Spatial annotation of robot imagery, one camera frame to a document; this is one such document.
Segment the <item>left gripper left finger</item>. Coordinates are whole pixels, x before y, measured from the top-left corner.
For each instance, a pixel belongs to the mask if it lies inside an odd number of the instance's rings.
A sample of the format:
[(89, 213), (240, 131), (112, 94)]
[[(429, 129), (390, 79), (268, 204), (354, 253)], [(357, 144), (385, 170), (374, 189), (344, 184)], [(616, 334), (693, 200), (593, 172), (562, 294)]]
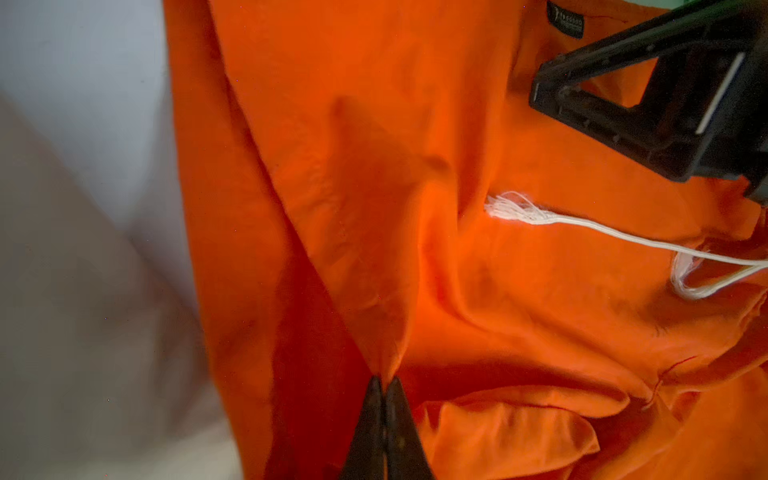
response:
[(385, 403), (381, 380), (370, 379), (345, 463), (341, 480), (385, 478)]

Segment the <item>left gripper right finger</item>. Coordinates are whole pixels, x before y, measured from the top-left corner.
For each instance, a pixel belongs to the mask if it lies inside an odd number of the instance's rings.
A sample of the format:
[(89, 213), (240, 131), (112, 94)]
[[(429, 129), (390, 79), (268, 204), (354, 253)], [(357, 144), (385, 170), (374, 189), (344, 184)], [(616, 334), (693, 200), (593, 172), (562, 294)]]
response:
[(405, 390), (394, 377), (384, 397), (385, 478), (389, 480), (434, 480), (420, 441)]

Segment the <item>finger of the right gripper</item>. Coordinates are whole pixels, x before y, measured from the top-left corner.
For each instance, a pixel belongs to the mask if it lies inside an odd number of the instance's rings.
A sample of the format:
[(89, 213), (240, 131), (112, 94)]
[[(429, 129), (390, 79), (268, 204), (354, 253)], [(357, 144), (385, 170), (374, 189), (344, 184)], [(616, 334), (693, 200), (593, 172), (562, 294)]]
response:
[[(652, 60), (623, 106), (589, 80)], [(767, 176), (767, 4), (698, 1), (544, 63), (530, 106), (664, 178)]]

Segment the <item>orange shorts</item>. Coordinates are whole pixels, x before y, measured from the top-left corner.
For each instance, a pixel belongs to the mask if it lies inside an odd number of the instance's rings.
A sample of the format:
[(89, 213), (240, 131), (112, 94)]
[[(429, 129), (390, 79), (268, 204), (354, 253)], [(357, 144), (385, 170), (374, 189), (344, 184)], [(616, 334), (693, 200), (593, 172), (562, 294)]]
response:
[(767, 277), (686, 301), (669, 252), (489, 216), (518, 192), (744, 258), (744, 183), (670, 182), (529, 107), (581, 46), (543, 1), (168, 1), (214, 381), (248, 479), (331, 479), (398, 377), (440, 479), (763, 479)]

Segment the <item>beige shorts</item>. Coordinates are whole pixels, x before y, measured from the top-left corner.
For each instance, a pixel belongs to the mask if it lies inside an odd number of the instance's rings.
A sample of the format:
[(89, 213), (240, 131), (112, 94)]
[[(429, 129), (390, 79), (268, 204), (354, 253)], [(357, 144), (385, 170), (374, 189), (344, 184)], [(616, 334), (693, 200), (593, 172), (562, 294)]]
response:
[(197, 319), (8, 102), (1, 475), (242, 475)]

